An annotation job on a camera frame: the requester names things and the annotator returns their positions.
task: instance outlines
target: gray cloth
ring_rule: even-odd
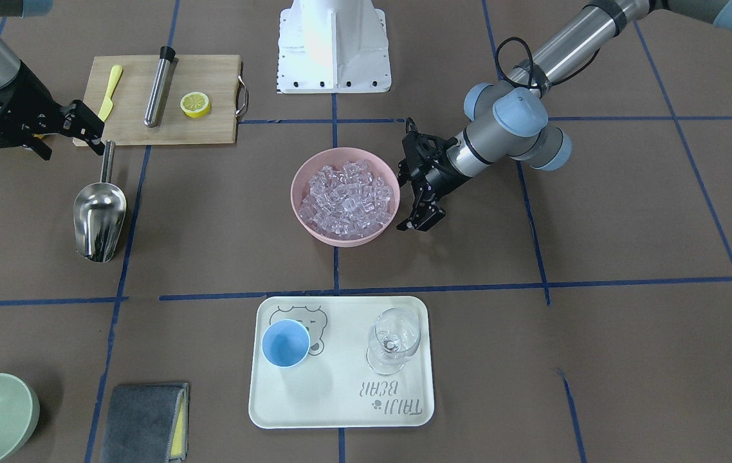
[[[100,463],[168,463],[184,383],[117,386]]]

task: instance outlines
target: blue cup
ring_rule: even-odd
[[[309,332],[296,320],[281,320],[266,328],[263,355],[276,367],[294,367],[309,354]]]

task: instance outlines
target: yellow knife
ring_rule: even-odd
[[[114,89],[117,87],[117,82],[120,81],[120,76],[123,74],[123,67],[119,64],[115,64],[111,67],[109,73],[109,84],[106,87],[106,96],[104,96],[104,103],[100,106],[100,112],[98,117],[100,120],[106,122],[108,115],[111,114],[111,108],[114,108],[114,102],[111,101],[111,95],[114,94]]]

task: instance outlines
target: wooden cutting board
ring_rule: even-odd
[[[160,125],[143,125],[149,93],[158,68],[157,55],[97,56],[89,74],[83,102],[98,113],[106,93],[111,66],[122,65],[123,75],[111,100],[114,109],[106,120],[104,140],[119,145],[183,145],[199,143],[234,143],[237,120],[237,76],[239,55],[178,55],[169,96]],[[180,100],[190,91],[209,96],[211,112],[190,118],[180,109]],[[76,146],[86,146],[74,140]]]

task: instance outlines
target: clear glass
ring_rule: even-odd
[[[378,375],[401,371],[420,345],[420,321],[415,311],[391,308],[369,329],[366,362]]]

